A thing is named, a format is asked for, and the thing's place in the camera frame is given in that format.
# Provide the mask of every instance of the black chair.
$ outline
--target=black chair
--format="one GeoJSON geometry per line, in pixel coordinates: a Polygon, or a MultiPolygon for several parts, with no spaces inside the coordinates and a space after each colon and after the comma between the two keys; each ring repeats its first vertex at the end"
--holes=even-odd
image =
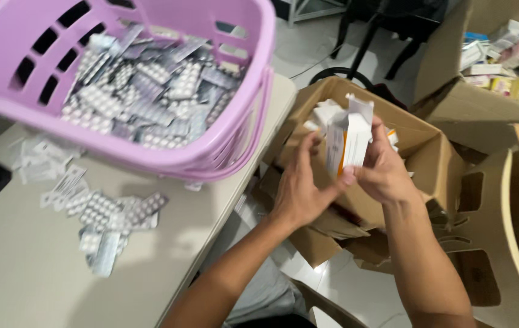
{"type": "Polygon", "coordinates": [[[357,78],[365,86],[372,85],[357,70],[379,27],[396,32],[401,40],[406,40],[409,37],[412,39],[385,76],[387,80],[394,79],[401,65],[415,55],[421,44],[427,41],[431,33],[444,20],[447,6],[448,0],[352,0],[340,21],[338,41],[335,51],[330,57],[336,58],[346,38],[349,25],[360,19],[369,22],[369,24],[357,56],[355,56],[350,68],[327,68],[316,74],[310,84],[332,75],[346,74],[347,79],[357,78]]]}

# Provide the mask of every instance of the hand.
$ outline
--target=hand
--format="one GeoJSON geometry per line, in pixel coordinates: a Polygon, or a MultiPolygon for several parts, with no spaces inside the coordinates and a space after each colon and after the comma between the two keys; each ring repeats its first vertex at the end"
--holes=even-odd
{"type": "Polygon", "coordinates": [[[419,198],[419,190],[409,177],[403,160],[391,147],[385,125],[377,116],[372,120],[372,139],[363,166],[344,171],[353,170],[363,190],[382,204],[419,198]]]}
{"type": "Polygon", "coordinates": [[[296,148],[292,161],[285,168],[280,181],[272,218],[292,224],[294,230],[310,224],[342,193],[356,182],[351,173],[343,173],[326,189],[314,186],[310,155],[318,154],[322,140],[317,132],[308,134],[296,148]]]}

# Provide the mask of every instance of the plastic basket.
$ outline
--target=plastic basket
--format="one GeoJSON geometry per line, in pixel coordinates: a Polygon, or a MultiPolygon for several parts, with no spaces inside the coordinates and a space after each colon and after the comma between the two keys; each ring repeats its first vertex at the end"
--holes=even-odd
{"type": "Polygon", "coordinates": [[[274,33],[269,0],[0,0],[0,115],[132,168],[185,180],[223,179],[249,161],[259,142],[273,78],[274,33]],[[210,39],[219,62],[248,67],[223,114],[184,148],[146,149],[59,120],[89,35],[105,30],[120,36],[127,21],[143,23],[143,36],[210,39]],[[241,26],[247,35],[221,32],[218,22],[241,26]],[[227,53],[226,46],[247,56],[227,53]]]}

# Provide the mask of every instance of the white table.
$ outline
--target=white table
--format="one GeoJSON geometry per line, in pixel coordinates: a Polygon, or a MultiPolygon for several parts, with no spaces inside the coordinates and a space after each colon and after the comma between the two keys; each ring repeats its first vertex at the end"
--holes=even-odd
{"type": "MultiPolygon", "coordinates": [[[[132,172],[91,156],[76,160],[87,168],[90,187],[109,196],[146,197],[160,190],[170,198],[156,229],[130,236],[109,278],[92,275],[78,250],[77,217],[39,208],[41,193],[55,182],[22,185],[14,174],[0,192],[0,327],[157,326],[196,273],[295,94],[291,80],[275,75],[253,158],[235,175],[198,193],[185,190],[182,181],[132,172]]],[[[7,161],[7,145],[24,134],[14,125],[0,136],[0,163],[7,161]]]]}

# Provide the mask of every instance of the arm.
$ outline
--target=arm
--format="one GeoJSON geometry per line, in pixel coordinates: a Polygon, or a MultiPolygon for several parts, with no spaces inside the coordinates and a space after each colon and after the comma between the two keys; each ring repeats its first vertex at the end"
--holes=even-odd
{"type": "Polygon", "coordinates": [[[318,143],[315,133],[303,140],[284,172],[274,210],[195,281],[161,328],[220,327],[271,251],[296,229],[314,221],[348,184],[356,182],[349,174],[327,189],[314,186],[310,154],[318,143]]]}
{"type": "Polygon", "coordinates": [[[383,205],[395,281],[413,326],[474,327],[462,280],[435,238],[422,196],[377,117],[372,133],[364,166],[354,168],[354,175],[383,205]]]}

